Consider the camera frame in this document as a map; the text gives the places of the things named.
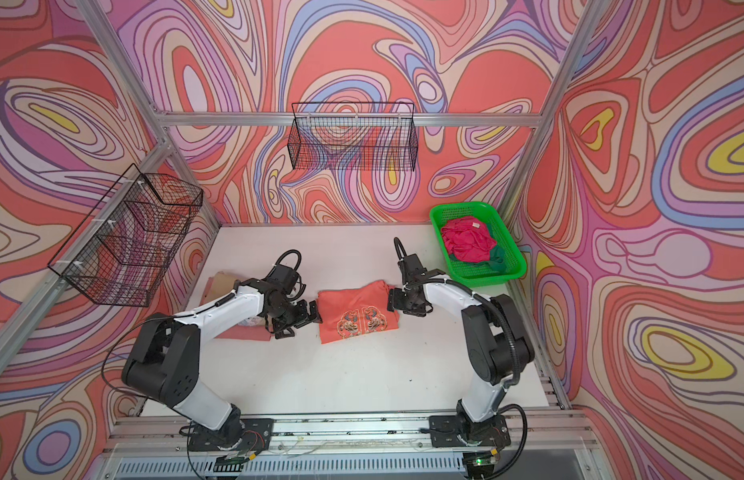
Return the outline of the coral orange t shirt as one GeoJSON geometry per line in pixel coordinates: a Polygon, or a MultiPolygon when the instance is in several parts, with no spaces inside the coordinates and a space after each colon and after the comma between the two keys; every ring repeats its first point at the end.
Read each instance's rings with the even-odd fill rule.
{"type": "Polygon", "coordinates": [[[399,313],[388,308],[391,290],[378,280],[357,289],[321,291],[317,298],[321,343],[397,330],[399,313]]]}

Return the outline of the green plastic basket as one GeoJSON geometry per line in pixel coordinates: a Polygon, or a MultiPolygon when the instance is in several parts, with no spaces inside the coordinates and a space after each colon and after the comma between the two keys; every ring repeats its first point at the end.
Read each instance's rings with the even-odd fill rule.
{"type": "Polygon", "coordinates": [[[509,280],[516,280],[527,272],[527,263],[510,232],[503,223],[496,209],[482,202],[464,202],[443,204],[433,207],[430,220],[437,236],[438,244],[445,258],[447,271],[452,278],[469,287],[486,287],[504,284],[509,280]],[[452,260],[447,256],[441,239],[440,229],[448,220],[473,216],[484,222],[490,229],[492,237],[505,250],[508,269],[505,274],[494,274],[490,269],[477,266],[477,263],[465,263],[452,260]]]}

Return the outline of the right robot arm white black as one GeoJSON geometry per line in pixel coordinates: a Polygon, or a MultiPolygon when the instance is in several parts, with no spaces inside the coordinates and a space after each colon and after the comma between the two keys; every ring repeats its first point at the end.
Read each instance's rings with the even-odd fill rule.
{"type": "Polygon", "coordinates": [[[418,255],[409,254],[399,238],[393,240],[402,286],[388,295],[388,310],[425,317],[436,307],[462,322],[474,378],[457,402],[455,414],[433,417],[428,428],[435,446],[479,446],[510,439],[501,428],[501,403],[518,385],[535,352],[518,308],[506,294],[486,297],[449,277],[428,270],[418,255]]]}

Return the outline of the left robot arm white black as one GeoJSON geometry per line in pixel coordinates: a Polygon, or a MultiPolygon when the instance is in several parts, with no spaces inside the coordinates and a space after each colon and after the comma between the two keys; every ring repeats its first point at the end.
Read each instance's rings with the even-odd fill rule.
{"type": "Polygon", "coordinates": [[[236,281],[227,294],[194,310],[151,316],[140,328],[122,382],[190,420],[201,444],[242,448],[241,410],[199,379],[202,346],[251,318],[263,319],[275,339],[319,323],[317,303],[303,298],[301,263],[300,251],[287,250],[261,279],[236,281]]]}

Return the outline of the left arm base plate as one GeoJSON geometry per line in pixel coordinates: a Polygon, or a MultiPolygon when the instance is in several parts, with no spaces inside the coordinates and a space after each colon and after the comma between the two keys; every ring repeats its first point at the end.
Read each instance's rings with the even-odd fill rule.
{"type": "Polygon", "coordinates": [[[270,448],[275,420],[242,418],[236,430],[211,430],[193,424],[187,437],[190,452],[261,452],[270,448]]]}

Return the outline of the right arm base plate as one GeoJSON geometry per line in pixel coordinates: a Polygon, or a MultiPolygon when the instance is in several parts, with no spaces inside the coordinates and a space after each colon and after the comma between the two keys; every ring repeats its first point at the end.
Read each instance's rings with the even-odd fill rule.
{"type": "Polygon", "coordinates": [[[435,448],[495,447],[511,445],[509,429],[502,415],[482,422],[471,421],[466,414],[434,415],[426,428],[435,448]]]}

